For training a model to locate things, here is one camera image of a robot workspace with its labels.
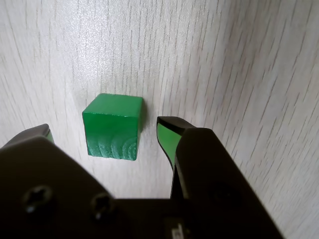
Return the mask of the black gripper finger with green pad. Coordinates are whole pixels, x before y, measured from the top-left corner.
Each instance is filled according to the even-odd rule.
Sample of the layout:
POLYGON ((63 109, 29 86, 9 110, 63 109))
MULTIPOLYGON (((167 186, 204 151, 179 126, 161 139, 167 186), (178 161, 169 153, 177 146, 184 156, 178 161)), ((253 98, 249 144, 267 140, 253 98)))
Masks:
POLYGON ((282 238, 213 130, 159 116, 157 139, 173 169, 171 197, 189 202, 195 239, 282 238))
POLYGON ((28 189, 49 186, 65 197, 91 198, 106 189, 53 142, 49 125, 26 129, 0 149, 0 196, 12 198, 28 189))

